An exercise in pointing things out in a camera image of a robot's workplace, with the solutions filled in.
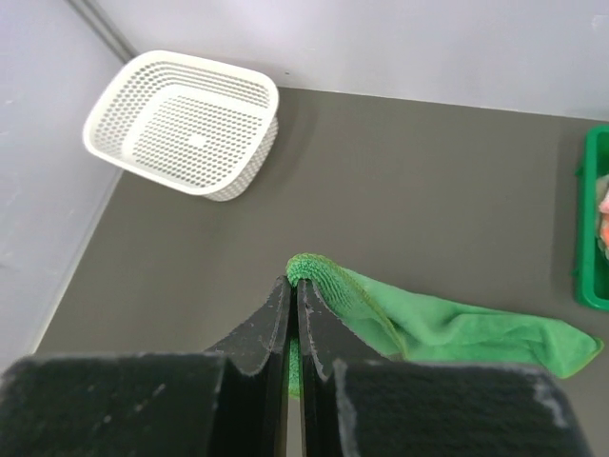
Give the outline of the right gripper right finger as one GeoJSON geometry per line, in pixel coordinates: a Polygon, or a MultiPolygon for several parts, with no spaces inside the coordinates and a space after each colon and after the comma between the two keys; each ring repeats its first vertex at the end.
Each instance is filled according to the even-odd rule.
{"type": "Polygon", "coordinates": [[[304,450],[310,456],[588,456],[544,370],[395,362],[354,335],[319,291],[296,293],[304,450]]]}

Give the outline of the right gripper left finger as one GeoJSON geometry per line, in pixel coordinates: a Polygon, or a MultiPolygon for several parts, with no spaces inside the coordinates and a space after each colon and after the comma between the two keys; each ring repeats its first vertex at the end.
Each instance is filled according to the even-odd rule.
{"type": "Polygon", "coordinates": [[[273,290],[204,352],[18,361],[1,380],[2,454],[283,454],[289,307],[273,290]]]}

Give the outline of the green microfiber towel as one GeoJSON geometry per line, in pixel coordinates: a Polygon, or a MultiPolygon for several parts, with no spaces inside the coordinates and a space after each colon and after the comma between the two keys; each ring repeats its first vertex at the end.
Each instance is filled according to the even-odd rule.
{"type": "Polygon", "coordinates": [[[285,274],[291,285],[312,281],[349,330],[399,361],[527,364],[564,379],[603,350],[600,338],[561,320],[410,292],[319,254],[295,255],[285,274]]]}

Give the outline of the green plastic bin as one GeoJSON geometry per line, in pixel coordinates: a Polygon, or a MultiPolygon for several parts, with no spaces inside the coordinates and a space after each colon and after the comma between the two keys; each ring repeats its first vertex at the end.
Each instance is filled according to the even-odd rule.
{"type": "Polygon", "coordinates": [[[608,311],[608,258],[599,246],[597,181],[608,177],[608,126],[590,129],[576,171],[578,218],[573,276],[576,300],[589,308],[608,311]]]}

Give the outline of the white perforated plastic basket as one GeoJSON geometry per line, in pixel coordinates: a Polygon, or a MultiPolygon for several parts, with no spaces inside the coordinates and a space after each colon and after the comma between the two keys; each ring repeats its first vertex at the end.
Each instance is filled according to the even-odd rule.
{"type": "Polygon", "coordinates": [[[124,65],[82,132],[92,155],[182,193],[224,202],[246,191],[278,133],[265,74],[167,50],[124,65]]]}

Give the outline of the orange pink towel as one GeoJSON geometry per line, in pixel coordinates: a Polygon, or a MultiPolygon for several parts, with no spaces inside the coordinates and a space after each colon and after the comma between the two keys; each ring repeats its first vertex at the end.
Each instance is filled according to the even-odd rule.
{"type": "Polygon", "coordinates": [[[608,259],[608,176],[596,181],[596,231],[599,250],[608,259]]]}

